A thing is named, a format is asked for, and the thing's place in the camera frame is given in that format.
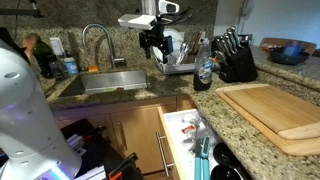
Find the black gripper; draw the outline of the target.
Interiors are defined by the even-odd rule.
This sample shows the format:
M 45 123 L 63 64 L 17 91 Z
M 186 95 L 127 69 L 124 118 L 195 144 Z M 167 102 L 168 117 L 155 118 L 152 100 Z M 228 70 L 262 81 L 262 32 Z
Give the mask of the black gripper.
M 171 36 L 164 36 L 164 27 L 155 25 L 151 30 L 144 30 L 139 33 L 139 45 L 146 52 L 146 59 L 151 58 L 150 47 L 157 47 L 162 52 L 162 63 L 168 63 L 168 54 L 173 52 Z

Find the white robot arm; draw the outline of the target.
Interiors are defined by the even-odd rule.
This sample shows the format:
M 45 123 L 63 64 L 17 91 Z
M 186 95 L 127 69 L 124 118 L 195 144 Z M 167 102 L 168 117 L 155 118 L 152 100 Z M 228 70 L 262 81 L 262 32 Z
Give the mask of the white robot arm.
M 61 132 L 25 50 L 0 28 L 1 180 L 73 180 L 82 159 Z

